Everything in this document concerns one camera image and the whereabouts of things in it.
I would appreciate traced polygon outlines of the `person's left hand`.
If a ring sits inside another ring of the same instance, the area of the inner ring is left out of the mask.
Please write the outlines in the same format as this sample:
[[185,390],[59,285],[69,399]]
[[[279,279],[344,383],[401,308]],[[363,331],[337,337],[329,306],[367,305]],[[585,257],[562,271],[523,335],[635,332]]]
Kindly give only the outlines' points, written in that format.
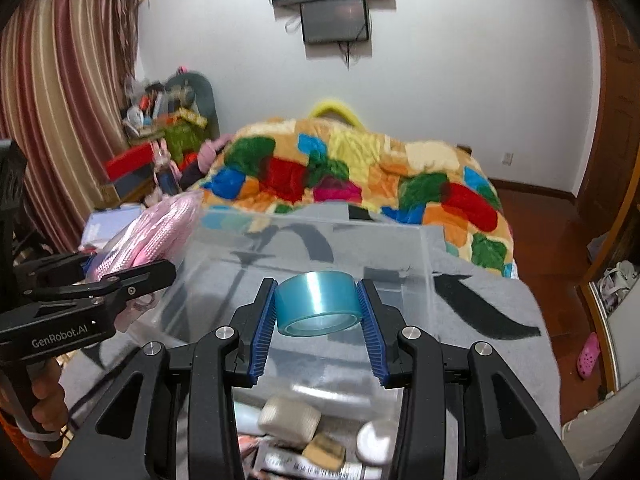
[[32,392],[38,400],[32,409],[32,416],[47,431],[60,431],[68,419],[65,391],[60,384],[61,375],[62,368],[58,361],[50,359],[32,380]]

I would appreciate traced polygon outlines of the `orange sleeve forearm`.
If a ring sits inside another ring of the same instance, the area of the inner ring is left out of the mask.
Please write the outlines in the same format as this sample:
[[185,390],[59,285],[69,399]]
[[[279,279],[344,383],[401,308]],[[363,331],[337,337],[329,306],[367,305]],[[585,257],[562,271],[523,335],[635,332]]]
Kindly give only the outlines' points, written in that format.
[[43,457],[37,454],[21,433],[20,428],[17,427],[14,417],[5,411],[1,411],[1,426],[17,453],[35,471],[35,474],[40,479],[50,479],[58,460],[54,457]]

